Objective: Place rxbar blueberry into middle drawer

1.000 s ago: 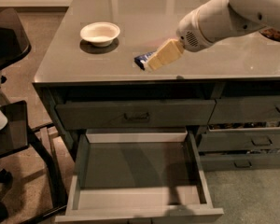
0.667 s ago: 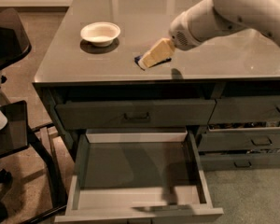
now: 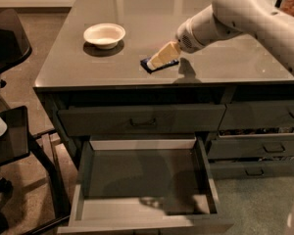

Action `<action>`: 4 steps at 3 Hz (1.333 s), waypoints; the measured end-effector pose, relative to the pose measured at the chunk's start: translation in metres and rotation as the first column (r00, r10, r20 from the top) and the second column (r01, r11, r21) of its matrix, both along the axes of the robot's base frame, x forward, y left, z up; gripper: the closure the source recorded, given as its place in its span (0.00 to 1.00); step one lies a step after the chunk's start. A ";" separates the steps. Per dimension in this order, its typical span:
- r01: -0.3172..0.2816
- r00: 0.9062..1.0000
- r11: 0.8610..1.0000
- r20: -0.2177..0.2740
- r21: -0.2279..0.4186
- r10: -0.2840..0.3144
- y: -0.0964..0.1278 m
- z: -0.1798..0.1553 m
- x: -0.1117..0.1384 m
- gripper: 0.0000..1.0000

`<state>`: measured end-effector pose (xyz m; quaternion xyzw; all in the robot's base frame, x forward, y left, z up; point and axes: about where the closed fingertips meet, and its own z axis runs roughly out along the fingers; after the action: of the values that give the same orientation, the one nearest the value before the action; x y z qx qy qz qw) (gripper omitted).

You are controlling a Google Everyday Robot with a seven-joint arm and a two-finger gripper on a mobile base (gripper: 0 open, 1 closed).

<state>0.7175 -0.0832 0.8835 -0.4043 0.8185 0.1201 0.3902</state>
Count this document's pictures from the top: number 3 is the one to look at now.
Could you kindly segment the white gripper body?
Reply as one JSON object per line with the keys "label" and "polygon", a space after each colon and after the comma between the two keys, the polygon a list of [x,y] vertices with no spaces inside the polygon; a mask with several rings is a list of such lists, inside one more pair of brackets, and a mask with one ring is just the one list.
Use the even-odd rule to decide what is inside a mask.
{"label": "white gripper body", "polygon": [[175,39],[179,48],[186,53],[195,53],[204,48],[204,44],[200,42],[202,22],[195,18],[190,18],[180,25]]}

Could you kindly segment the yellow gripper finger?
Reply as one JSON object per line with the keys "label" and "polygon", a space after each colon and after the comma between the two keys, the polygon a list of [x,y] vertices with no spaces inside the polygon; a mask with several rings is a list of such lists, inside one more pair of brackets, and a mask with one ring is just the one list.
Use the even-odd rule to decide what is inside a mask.
{"label": "yellow gripper finger", "polygon": [[167,63],[171,60],[176,60],[180,56],[180,52],[181,50],[178,43],[175,41],[170,41],[151,58],[157,59],[163,63]]}

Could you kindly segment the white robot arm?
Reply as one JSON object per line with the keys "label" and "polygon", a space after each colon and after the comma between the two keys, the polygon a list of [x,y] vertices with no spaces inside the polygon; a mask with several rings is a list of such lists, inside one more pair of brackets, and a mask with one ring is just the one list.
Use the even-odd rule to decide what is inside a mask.
{"label": "white robot arm", "polygon": [[[294,16],[270,0],[212,0],[211,5],[180,25],[175,40],[155,54],[148,67],[158,69],[181,52],[195,53],[239,34],[253,36],[294,76]],[[221,189],[237,206],[242,224],[226,235],[294,235],[294,184],[271,180],[267,190],[256,179],[226,179]]]}

